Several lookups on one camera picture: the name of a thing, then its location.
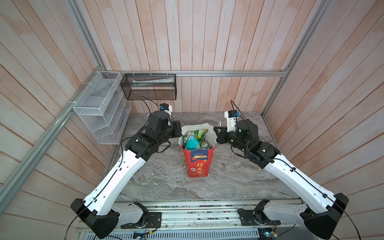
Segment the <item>teal mint candy bag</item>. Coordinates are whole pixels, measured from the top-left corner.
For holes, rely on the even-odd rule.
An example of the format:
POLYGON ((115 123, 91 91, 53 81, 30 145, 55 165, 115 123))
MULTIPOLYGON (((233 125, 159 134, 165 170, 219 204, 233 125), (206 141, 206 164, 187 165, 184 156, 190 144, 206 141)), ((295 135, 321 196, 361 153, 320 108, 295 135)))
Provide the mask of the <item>teal mint candy bag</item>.
POLYGON ((186 151, 194 151, 200 149, 200 142, 196 139, 194 135, 189 135, 185 138, 185 147, 186 151))

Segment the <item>green spring tea candy bag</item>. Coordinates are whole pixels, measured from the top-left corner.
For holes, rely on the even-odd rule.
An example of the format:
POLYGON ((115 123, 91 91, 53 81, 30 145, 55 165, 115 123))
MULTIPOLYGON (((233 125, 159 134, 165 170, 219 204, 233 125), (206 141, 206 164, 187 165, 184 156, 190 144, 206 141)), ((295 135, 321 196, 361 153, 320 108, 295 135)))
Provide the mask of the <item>green spring tea candy bag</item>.
POLYGON ((207 132, 208 129, 189 131, 186 135, 182 136, 182 140, 186 143, 190 137, 193 137, 197 141, 201 142, 205 140, 207 132))

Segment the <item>red paper bag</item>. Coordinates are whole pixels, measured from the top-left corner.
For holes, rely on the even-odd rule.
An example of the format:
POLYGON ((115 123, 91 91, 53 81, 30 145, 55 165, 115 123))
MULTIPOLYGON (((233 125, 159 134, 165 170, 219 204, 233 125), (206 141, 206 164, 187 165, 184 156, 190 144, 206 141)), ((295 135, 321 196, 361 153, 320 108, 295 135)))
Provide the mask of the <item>red paper bag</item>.
POLYGON ((214 132, 214 127, 208 123, 183 126, 182 136, 179 138, 179 145, 183 153, 188 176, 190 178, 207 177, 209 175, 209 169, 216 147, 217 135, 214 132), (184 149, 185 143, 182 140, 182 136, 186 135, 189 131, 201 129, 208 129, 205 141, 207 141, 212 148, 210 150, 198 149, 194 151, 186 151, 184 149))

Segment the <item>green lemon candy bag front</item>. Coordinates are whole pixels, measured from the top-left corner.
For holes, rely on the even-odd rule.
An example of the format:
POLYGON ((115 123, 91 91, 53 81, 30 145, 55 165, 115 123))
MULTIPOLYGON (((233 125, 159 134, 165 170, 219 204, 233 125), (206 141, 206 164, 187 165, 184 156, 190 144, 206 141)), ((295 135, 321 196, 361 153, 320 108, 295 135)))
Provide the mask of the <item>green lemon candy bag front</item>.
POLYGON ((201 141, 200 142, 200 149, 202 150, 210 150, 212 146, 207 141, 201 141))

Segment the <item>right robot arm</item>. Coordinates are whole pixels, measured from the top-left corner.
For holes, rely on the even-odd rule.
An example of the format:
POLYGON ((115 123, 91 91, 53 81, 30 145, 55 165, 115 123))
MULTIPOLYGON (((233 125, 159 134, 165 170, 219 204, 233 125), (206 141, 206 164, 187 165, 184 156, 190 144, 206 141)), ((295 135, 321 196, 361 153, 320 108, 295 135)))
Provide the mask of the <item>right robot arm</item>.
POLYGON ((254 208, 253 218, 258 225, 273 221, 305 226, 315 236, 329 240, 345 213, 349 199, 342 193, 321 187, 297 169, 277 148, 259 139, 258 126, 249 119, 227 120, 226 127, 215 127, 217 143, 230 144, 240 150, 243 158, 273 174, 303 201, 300 205, 278 204, 262 200, 254 208))

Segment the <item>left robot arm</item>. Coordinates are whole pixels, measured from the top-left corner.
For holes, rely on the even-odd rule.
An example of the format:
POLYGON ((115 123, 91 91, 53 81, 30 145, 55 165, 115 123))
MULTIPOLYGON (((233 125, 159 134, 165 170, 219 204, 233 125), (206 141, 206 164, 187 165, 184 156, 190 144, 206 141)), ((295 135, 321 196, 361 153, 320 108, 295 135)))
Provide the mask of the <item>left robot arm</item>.
POLYGON ((150 113, 144 126, 121 145, 122 155, 101 183, 84 199, 72 202, 71 209, 96 237, 104 239, 123 225, 147 225, 149 211, 142 204, 115 207, 114 202, 131 177, 159 152, 160 145, 181 135, 181 124, 173 119, 171 109, 159 108, 150 113))

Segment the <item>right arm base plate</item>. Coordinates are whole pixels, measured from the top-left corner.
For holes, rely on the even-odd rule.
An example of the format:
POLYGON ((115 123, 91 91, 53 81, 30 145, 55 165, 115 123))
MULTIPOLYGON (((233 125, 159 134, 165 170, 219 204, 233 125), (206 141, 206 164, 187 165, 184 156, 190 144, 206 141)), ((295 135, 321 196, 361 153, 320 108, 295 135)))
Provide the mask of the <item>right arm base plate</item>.
POLYGON ((263 213, 255 210, 238 209, 237 213, 240 217, 242 226, 281 225, 281 221, 271 221, 263 213))

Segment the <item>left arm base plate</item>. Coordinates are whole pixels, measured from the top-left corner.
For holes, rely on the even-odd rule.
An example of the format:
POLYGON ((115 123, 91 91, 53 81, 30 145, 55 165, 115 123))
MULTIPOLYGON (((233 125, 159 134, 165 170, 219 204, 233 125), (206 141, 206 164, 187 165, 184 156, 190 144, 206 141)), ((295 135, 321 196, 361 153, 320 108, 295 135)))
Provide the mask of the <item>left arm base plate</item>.
POLYGON ((161 227, 162 213, 161 212, 149 212, 144 213, 137 223, 130 223, 121 225, 121 229, 144 229, 161 227))

